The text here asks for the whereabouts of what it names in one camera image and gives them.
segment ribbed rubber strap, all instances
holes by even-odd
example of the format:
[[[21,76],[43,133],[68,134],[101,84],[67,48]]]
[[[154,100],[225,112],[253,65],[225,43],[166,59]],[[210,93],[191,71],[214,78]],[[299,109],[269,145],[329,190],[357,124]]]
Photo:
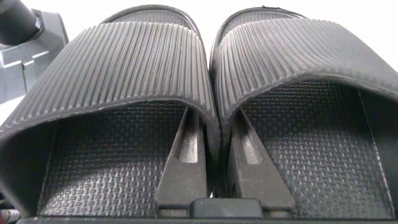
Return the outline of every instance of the ribbed rubber strap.
[[[250,22],[225,35],[216,74],[223,140],[248,99],[301,80],[337,80],[398,99],[398,73],[344,27],[311,19]]]
[[[61,51],[0,127],[0,139],[46,121],[152,100],[197,110],[218,155],[219,123],[196,34],[173,24],[102,24]]]

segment black rubber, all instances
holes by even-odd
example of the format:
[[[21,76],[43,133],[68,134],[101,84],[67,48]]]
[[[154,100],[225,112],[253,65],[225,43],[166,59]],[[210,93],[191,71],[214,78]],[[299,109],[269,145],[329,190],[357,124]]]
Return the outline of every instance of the black rubber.
[[[230,148],[241,149],[229,140],[238,138],[231,124],[242,108],[256,133],[240,133],[241,141],[261,140],[263,146],[254,148],[270,155],[295,200],[295,218],[394,219],[395,177],[384,169],[398,170],[380,155],[397,149],[398,129],[380,118],[398,116],[398,74],[343,27],[287,11],[290,18],[275,18],[275,10],[283,11],[237,12],[213,46],[210,70],[223,156],[255,156],[229,154]],[[370,105],[381,100],[388,106],[380,116],[369,116],[379,110]],[[252,181],[251,187],[260,183]]]
[[[189,27],[139,15],[140,22],[83,31],[0,127],[0,188],[23,216],[155,217],[187,106],[203,119],[217,156],[219,122],[201,39]],[[203,135],[201,126],[195,130]],[[204,144],[188,146],[204,154]],[[204,160],[197,164],[204,181],[184,192],[187,206],[207,196]],[[169,173],[187,181],[192,174]]]

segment white background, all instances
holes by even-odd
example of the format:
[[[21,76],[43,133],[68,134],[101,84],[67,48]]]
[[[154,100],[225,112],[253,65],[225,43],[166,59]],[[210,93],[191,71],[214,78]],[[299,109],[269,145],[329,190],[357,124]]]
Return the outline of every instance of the white background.
[[[57,12],[73,40],[82,30],[112,14],[143,4],[164,4],[185,11],[197,24],[207,57],[218,29],[231,14],[249,7],[281,7],[311,19],[337,22],[370,46],[398,70],[398,1],[143,1],[143,0],[22,0],[28,7]],[[0,105],[0,124],[20,102],[18,98]]]

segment black slide sandal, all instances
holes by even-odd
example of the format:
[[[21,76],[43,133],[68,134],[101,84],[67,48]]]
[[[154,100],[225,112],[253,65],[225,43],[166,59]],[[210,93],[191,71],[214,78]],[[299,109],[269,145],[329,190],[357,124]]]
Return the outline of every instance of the black slide sandal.
[[[203,46],[162,22],[83,31],[0,127],[0,186],[24,217],[187,217],[208,196],[220,131]]]
[[[272,217],[395,218],[398,74],[368,46],[263,7],[231,16],[210,57],[229,195]]]

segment textured footbed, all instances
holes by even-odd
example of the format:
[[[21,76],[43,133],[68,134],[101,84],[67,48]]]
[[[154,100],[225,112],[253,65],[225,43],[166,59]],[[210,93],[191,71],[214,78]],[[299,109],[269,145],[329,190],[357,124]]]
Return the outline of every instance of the textured footbed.
[[[243,110],[294,197],[294,217],[394,218],[357,89],[303,82]]]
[[[138,103],[58,121],[38,215],[155,217],[184,109]]]
[[[142,12],[135,12],[115,19],[113,22],[159,22],[168,24],[178,24],[184,27],[190,27],[187,22],[179,15],[162,11],[162,10],[148,10]]]

